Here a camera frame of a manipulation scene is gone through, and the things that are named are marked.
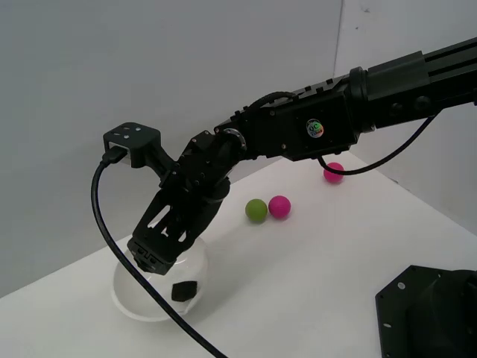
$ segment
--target logo sticker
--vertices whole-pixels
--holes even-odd
[[[316,119],[310,119],[306,123],[306,130],[311,138],[320,138],[323,136],[323,125]]]

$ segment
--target white table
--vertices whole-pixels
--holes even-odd
[[[203,234],[209,286],[186,318],[229,357],[380,357],[381,288],[410,264],[477,269],[477,237],[378,172],[338,186],[321,172],[281,160],[240,180]],[[247,222],[249,199],[278,194],[288,220]],[[123,316],[115,264],[105,248],[0,299],[0,356],[209,356],[170,321]]]

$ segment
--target black cable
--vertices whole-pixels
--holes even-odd
[[[248,108],[245,110],[246,113],[252,112],[254,110],[258,110],[262,106],[266,105],[269,102],[276,101],[277,99],[281,98],[293,98],[297,94],[292,92],[273,92],[254,101]]]
[[[337,169],[330,168],[326,164],[326,162],[324,161],[322,156],[318,157],[318,162],[328,172],[331,172],[333,174],[338,174],[338,175],[357,175],[357,174],[362,174],[362,173],[365,173],[365,172],[369,172],[370,170],[373,170],[373,169],[378,168],[379,166],[382,166],[383,164],[387,163],[389,160],[393,159],[398,154],[402,153],[402,151],[404,151],[407,147],[409,147],[412,144],[412,142],[415,141],[416,138],[418,138],[418,136],[421,135],[422,132],[424,132],[424,130],[427,128],[428,125],[431,124],[432,120],[436,116],[437,116],[437,114],[435,116],[431,116],[428,119],[426,119],[425,122],[417,129],[417,131],[414,132],[414,134],[411,136],[411,138],[406,140],[405,143],[403,145],[401,145],[398,149],[393,151],[388,156],[382,158],[381,160],[378,160],[374,164],[370,164],[369,166],[364,166],[363,168],[354,169],[354,170],[337,170]]]
[[[124,268],[131,274],[131,276],[136,279],[136,281],[145,289],[148,294],[161,306],[161,308],[181,327],[187,334],[189,334],[199,345],[204,347],[208,352],[211,353],[214,357],[218,358],[227,358],[223,353],[221,353],[216,347],[209,343],[205,338],[203,338],[194,328],[192,328],[180,315],[172,308],[167,301],[152,287],[152,285],[136,270],[132,263],[126,258],[122,253],[121,249],[114,242],[111,237],[110,232],[108,231],[106,224],[104,223],[103,216],[101,215],[101,210],[99,208],[98,200],[98,186],[99,179],[103,170],[108,167],[111,163],[117,163],[125,155],[126,151],[123,148],[113,147],[110,149],[104,156],[103,160],[99,163],[98,168],[92,178],[91,182],[91,205],[92,211],[95,216],[96,223],[101,232],[101,235],[104,237],[107,245],[110,247],[111,251],[117,257],[119,262],[124,266]]]

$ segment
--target mounting plate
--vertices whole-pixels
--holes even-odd
[[[409,347],[406,310],[421,292],[443,274],[438,268],[409,266],[376,295],[379,338],[384,358],[413,357]]]

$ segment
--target cable connector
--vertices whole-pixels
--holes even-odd
[[[108,149],[106,153],[103,154],[101,162],[105,166],[108,166],[110,164],[116,164],[122,158],[126,157],[126,155],[127,155],[127,149],[124,149],[115,145],[111,149]]]

